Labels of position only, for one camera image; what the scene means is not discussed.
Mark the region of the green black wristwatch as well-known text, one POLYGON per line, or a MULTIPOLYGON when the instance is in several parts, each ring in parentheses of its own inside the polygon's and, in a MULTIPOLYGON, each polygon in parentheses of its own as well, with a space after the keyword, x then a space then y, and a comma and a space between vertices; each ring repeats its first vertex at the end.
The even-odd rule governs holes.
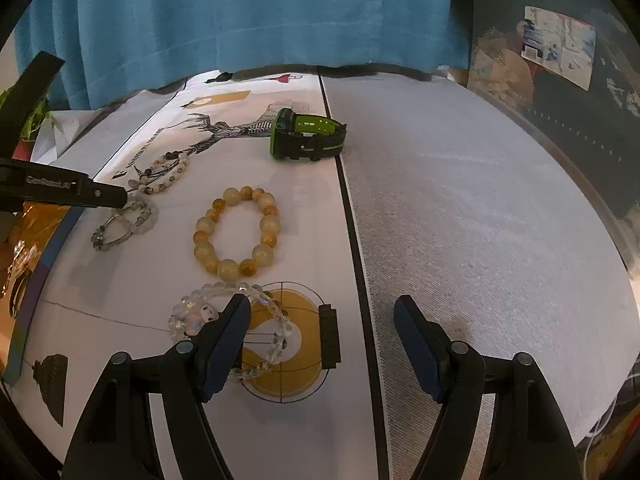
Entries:
POLYGON ((271 124, 269 151, 273 158, 312 162, 341 154, 347 125, 329 117, 298 114, 282 108, 271 124))

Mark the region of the green potted plant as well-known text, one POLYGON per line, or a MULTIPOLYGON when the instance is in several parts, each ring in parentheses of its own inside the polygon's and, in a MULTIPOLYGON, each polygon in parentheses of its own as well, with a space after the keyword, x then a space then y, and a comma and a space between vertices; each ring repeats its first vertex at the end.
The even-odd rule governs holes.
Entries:
POLYGON ((15 158, 22 144, 33 146, 50 110, 47 91, 36 93, 14 84, 1 93, 1 157, 15 158))

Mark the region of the copper metal tray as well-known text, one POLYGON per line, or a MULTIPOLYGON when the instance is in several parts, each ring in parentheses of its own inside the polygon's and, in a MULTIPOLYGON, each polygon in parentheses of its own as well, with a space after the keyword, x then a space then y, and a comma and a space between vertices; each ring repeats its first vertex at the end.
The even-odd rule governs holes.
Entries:
POLYGON ((43 286, 83 212, 27 203, 16 214, 1 215, 1 378, 9 385, 21 376, 43 286))

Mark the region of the blue curtain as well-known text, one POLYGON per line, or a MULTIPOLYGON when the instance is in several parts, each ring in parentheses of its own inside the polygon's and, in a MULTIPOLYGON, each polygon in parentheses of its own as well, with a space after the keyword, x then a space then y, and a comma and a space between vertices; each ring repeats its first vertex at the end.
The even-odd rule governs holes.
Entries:
POLYGON ((469 63, 472 0, 32 0, 16 60, 63 61, 56 106, 88 110, 206 70, 469 63))

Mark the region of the grey white printed tablecloth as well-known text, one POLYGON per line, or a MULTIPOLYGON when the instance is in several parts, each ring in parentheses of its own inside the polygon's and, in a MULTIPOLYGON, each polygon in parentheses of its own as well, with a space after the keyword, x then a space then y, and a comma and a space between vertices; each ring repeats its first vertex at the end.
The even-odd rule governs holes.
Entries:
POLYGON ((57 458, 107 359, 170 344, 171 308, 207 283, 192 254, 196 220, 226 188, 274 195, 282 235, 258 282, 290 282, 336 309, 341 364, 294 403, 231 384, 206 413, 238 479, 405 479, 437 416, 393 323, 413 296, 451 338, 508 358, 530 353, 575 441, 606 412, 639 350, 639 317, 622 258, 582 190, 518 124, 445 79, 401 76, 258 80, 195 77, 143 92, 60 159, 126 183, 160 153, 204 138, 195 98, 213 122, 241 125, 270 104, 344 122, 339 160, 276 162, 264 139, 226 139, 195 156, 156 198, 160 218, 105 254, 90 243, 106 218, 85 212, 39 298, 25 360, 68 359, 56 422, 29 374, 9 386, 18 411, 57 458))

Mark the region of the dark storage box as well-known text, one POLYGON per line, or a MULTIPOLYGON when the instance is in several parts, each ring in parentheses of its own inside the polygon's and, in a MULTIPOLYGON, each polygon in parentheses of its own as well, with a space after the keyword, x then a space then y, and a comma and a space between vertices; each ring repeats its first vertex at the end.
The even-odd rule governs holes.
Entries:
POLYGON ((469 87, 542 144, 639 275, 639 43, 612 0, 473 0, 469 87))

